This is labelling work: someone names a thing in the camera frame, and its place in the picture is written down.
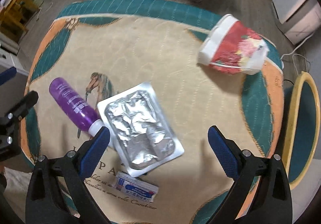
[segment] white bottle cap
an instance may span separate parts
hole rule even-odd
[[[98,119],[96,120],[90,127],[89,127],[89,134],[93,137],[95,137],[95,135],[97,134],[97,132],[99,132],[99,130],[105,126],[104,123],[102,122],[102,120]]]

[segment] round table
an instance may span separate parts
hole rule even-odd
[[[34,164],[41,154],[64,156],[89,139],[78,134],[50,96],[54,78],[65,78],[83,97],[91,88],[92,106],[150,81],[185,149],[181,157],[141,176],[159,186],[155,201],[137,201],[109,185],[122,169],[111,148],[84,184],[116,223],[206,223],[233,183],[207,142],[209,127],[217,125],[241,149],[271,157],[284,102],[281,61],[268,40],[268,58],[256,75],[226,75],[197,65],[200,46],[220,18],[165,0],[91,0],[67,6],[42,40],[28,78],[26,92],[39,94],[21,123],[28,161]],[[254,185],[240,214],[255,190]]]

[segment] silver pin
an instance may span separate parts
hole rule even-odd
[[[8,144],[12,144],[12,142],[13,142],[13,139],[9,136],[9,137],[7,138],[7,143],[8,143]]]
[[[279,161],[281,159],[281,156],[278,154],[274,154],[273,155],[274,159],[276,159],[277,161]]]
[[[245,157],[249,157],[252,154],[249,150],[243,150],[242,153]]]
[[[45,160],[45,156],[44,155],[40,155],[39,158],[38,158],[38,161],[44,161]]]
[[[68,153],[67,153],[67,156],[69,157],[69,158],[72,158],[73,156],[75,156],[76,155],[76,152],[75,151],[68,151]]]

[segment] small packet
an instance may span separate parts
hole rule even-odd
[[[97,108],[130,176],[143,175],[184,153],[150,83],[103,100]]]
[[[269,47],[259,34],[228,14],[202,44],[198,63],[228,74],[254,75],[262,70],[268,52]]]
[[[112,186],[137,199],[151,203],[158,193],[158,187],[118,172]]]

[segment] purple bottle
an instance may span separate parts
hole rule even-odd
[[[87,131],[91,136],[95,136],[100,128],[104,126],[97,112],[71,88],[65,79],[61,77],[54,79],[49,86],[49,92],[60,108],[81,131]]]

